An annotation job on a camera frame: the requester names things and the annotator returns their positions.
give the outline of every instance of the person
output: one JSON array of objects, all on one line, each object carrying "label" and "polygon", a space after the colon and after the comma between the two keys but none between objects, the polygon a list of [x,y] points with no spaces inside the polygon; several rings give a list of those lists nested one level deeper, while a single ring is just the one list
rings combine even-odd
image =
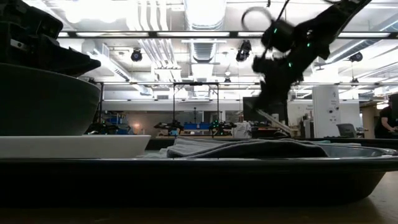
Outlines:
[{"label": "person", "polygon": [[374,128],[376,138],[392,138],[392,133],[398,131],[397,120],[392,117],[392,101],[389,99],[388,107],[380,111],[380,117]]}]

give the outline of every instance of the dark metal tray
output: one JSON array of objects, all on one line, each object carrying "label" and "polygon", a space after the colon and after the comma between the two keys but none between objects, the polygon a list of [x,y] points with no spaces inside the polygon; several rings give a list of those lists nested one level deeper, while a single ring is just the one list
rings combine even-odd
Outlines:
[{"label": "dark metal tray", "polygon": [[390,149],[344,146],[335,154],[350,157],[0,159],[0,205],[336,205],[367,197],[386,172],[398,170],[395,153]]}]

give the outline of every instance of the wooden table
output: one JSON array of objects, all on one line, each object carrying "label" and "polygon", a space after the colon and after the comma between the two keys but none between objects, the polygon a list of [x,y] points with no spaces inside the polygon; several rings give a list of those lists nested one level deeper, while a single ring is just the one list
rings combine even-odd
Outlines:
[{"label": "wooden table", "polygon": [[368,198],[339,207],[2,209],[0,223],[398,223],[398,172],[387,173]]}]

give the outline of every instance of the spotlight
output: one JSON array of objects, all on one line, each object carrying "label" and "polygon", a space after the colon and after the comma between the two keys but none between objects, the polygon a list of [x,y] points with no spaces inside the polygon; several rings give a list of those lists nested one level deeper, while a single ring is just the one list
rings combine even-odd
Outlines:
[{"label": "spotlight", "polygon": [[236,55],[237,62],[244,62],[248,59],[251,51],[250,41],[244,40],[241,47],[238,49],[238,54]]},{"label": "spotlight", "polygon": [[363,59],[363,55],[361,54],[361,52],[358,52],[348,58],[348,60],[350,62],[360,62],[360,61],[362,61],[362,59]]},{"label": "spotlight", "polygon": [[131,60],[133,62],[139,62],[142,60],[141,49],[134,49],[131,54]]}]

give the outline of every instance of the ceiling duct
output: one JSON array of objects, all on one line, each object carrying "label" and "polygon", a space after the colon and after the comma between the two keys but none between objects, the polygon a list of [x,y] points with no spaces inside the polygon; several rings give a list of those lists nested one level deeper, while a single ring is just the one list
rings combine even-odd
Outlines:
[{"label": "ceiling duct", "polygon": [[[184,0],[185,19],[189,30],[222,30],[226,0]],[[214,43],[191,43],[192,57],[196,62],[208,63],[216,53]]]},{"label": "ceiling duct", "polygon": [[[397,32],[397,30],[398,30],[398,14],[395,14],[386,21],[373,27],[370,31]],[[335,63],[340,60],[346,59],[349,56],[365,49],[366,47],[372,46],[379,41],[380,40],[352,40],[348,44],[332,52],[329,56],[329,59],[326,60],[326,64]]]}]

